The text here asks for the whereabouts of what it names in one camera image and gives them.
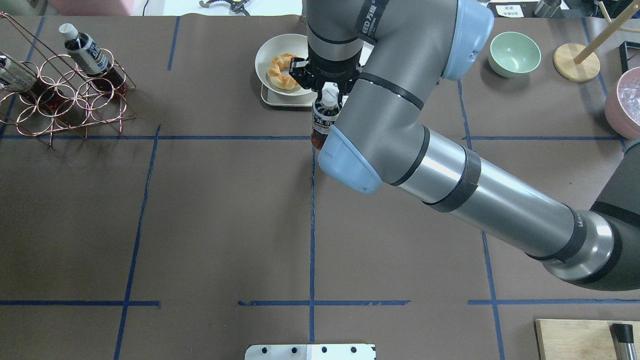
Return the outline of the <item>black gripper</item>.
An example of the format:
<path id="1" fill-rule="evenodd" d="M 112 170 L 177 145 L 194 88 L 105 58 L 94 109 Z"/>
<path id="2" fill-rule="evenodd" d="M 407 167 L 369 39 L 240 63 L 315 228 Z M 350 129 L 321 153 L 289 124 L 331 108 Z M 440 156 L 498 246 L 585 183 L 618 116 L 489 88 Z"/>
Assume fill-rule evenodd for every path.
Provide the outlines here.
<path id="1" fill-rule="evenodd" d="M 360 55 L 333 61 L 318 55 L 293 57 L 289 75 L 306 90 L 322 92 L 325 84 L 336 84 L 340 95 L 349 95 L 362 71 Z"/>

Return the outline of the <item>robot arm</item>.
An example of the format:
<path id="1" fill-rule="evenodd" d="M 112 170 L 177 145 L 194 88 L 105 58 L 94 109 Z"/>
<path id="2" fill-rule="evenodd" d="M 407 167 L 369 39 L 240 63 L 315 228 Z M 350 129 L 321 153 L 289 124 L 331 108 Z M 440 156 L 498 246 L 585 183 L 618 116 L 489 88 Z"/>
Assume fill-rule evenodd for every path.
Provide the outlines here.
<path id="1" fill-rule="evenodd" d="M 475 0 L 308 0 L 306 89 L 348 99 L 318 155 L 365 194 L 382 183 L 518 248 L 556 278 L 599 291 L 640 284 L 639 141 L 590 210 L 574 210 L 418 121 L 438 80 L 459 80 L 493 30 Z"/>

